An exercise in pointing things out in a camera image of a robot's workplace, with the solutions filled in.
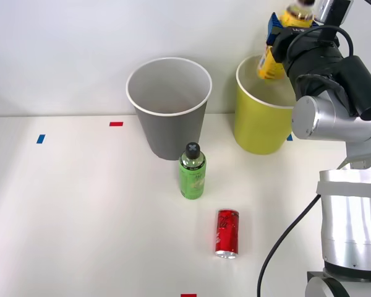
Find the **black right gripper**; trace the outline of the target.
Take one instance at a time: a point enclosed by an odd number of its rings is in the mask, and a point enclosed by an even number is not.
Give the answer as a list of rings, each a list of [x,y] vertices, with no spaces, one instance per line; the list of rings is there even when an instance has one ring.
[[[315,20],[311,28],[286,27],[282,29],[281,22],[273,12],[268,21],[268,34],[266,44],[272,46],[271,53],[275,62],[290,63],[302,54],[318,46],[320,27]]]

